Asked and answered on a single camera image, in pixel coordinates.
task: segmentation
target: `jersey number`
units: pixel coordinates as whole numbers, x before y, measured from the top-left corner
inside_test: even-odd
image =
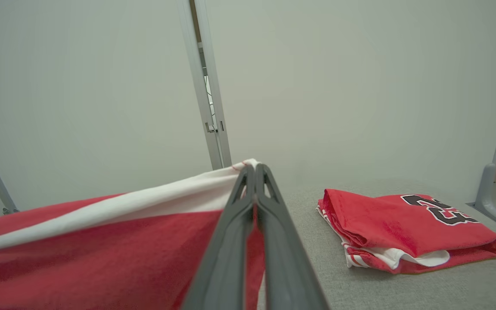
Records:
[[[456,210],[456,208],[442,204],[435,199],[426,199],[416,195],[406,195],[401,196],[401,198],[410,205],[425,206],[426,209],[443,224],[453,226],[461,223],[478,223],[477,220]]]

